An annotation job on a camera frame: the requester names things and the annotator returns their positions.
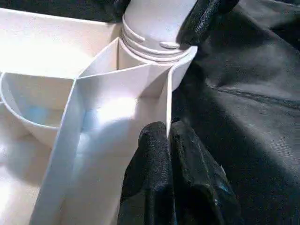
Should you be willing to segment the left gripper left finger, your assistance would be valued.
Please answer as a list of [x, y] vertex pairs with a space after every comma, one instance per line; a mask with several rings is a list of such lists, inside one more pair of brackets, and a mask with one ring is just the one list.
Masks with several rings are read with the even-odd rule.
[[175, 224], [169, 142], [162, 122], [146, 125], [128, 164], [120, 197], [120, 225]]

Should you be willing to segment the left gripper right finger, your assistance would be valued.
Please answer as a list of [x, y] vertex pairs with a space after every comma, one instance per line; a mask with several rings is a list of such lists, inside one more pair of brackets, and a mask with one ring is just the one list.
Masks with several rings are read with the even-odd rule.
[[172, 124], [171, 159], [179, 225], [242, 225], [239, 201], [226, 174], [195, 131]]

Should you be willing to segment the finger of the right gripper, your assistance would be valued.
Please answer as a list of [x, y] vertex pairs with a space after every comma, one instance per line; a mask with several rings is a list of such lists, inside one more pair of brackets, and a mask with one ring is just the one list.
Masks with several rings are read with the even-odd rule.
[[200, 46], [209, 36], [216, 20], [237, 4], [237, 0], [196, 1], [180, 28], [177, 41], [182, 45]]
[[104, 0], [105, 21], [108, 23], [121, 22], [130, 2], [131, 0]]

